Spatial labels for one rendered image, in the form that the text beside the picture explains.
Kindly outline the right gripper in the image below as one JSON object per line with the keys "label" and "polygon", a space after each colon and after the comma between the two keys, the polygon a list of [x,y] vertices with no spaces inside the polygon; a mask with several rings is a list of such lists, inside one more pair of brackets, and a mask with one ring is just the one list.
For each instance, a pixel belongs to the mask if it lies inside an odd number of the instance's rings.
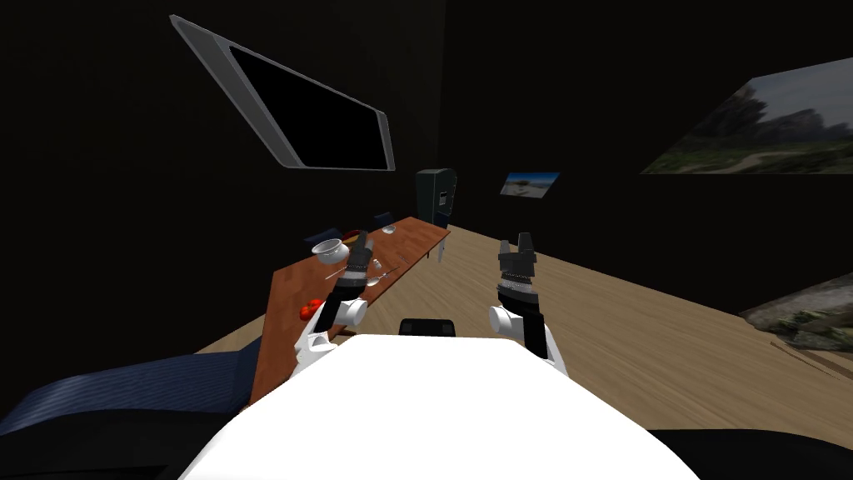
{"label": "right gripper", "polygon": [[511,250],[508,240],[501,240],[498,260],[501,274],[513,277],[534,277],[536,254],[531,234],[521,232],[517,239],[517,251]]}

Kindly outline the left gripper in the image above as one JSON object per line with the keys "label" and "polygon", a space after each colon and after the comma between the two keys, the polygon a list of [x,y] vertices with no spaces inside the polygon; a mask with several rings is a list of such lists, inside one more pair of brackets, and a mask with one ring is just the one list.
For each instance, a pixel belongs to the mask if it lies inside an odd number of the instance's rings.
{"label": "left gripper", "polygon": [[369,233],[360,231],[350,238],[348,248],[347,270],[367,270],[374,254],[374,240],[369,237]]}

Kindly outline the large landscape picture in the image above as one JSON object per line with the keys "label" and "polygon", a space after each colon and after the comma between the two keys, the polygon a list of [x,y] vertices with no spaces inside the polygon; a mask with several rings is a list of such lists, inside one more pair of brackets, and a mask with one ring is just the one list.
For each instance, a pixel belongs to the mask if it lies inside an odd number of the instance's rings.
{"label": "large landscape picture", "polygon": [[754,77],[645,174],[853,174],[853,57]]}

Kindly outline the brown wooden table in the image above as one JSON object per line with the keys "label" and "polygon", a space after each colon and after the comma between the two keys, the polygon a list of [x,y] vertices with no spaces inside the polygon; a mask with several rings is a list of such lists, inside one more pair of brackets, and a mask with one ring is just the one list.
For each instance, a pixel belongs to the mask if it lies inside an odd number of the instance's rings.
{"label": "brown wooden table", "polygon": [[[371,232],[372,256],[383,268],[371,267],[369,275],[374,277],[391,268],[398,269],[376,286],[366,287],[362,298],[370,304],[376,302],[433,248],[441,246],[449,234],[449,230],[415,217],[397,221],[393,234],[379,230]],[[250,404],[268,395],[291,376],[297,365],[295,344],[306,325],[299,318],[299,311],[314,298],[324,300],[335,283],[335,277],[327,280],[325,277],[344,266],[344,262],[322,264],[312,257],[273,273]]]}

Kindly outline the dark grey cabinet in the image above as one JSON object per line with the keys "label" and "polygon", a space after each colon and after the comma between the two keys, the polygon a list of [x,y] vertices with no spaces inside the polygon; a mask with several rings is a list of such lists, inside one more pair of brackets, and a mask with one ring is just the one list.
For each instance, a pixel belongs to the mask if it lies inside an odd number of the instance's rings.
{"label": "dark grey cabinet", "polygon": [[456,172],[450,168],[426,169],[415,175],[417,216],[439,228],[447,228],[456,191]]}

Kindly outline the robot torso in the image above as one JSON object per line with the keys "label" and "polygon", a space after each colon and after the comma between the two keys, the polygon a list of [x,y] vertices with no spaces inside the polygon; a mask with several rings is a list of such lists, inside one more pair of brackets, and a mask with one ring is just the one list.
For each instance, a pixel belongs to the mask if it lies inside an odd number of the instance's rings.
{"label": "robot torso", "polygon": [[699,480],[512,340],[360,334],[293,348],[293,377],[179,480]]}

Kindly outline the small beach picture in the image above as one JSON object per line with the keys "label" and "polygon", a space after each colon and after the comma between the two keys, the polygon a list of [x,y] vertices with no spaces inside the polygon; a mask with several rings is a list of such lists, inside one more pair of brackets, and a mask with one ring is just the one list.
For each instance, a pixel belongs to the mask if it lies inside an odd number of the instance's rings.
{"label": "small beach picture", "polygon": [[510,172],[501,188],[501,195],[524,198],[544,198],[558,172]]}

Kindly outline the grey framed black screen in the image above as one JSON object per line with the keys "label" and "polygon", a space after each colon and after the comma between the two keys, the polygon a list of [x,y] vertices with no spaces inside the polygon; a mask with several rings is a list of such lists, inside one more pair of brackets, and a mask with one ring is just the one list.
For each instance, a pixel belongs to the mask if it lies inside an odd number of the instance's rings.
{"label": "grey framed black screen", "polygon": [[395,170],[384,112],[182,17],[169,19],[283,167]]}

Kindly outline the grey green patterned rug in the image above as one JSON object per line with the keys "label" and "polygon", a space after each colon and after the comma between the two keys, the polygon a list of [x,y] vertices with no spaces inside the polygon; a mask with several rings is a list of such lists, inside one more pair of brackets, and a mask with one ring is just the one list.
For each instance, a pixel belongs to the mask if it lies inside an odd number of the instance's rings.
{"label": "grey green patterned rug", "polygon": [[754,329],[805,350],[853,353],[853,272],[739,314]]}

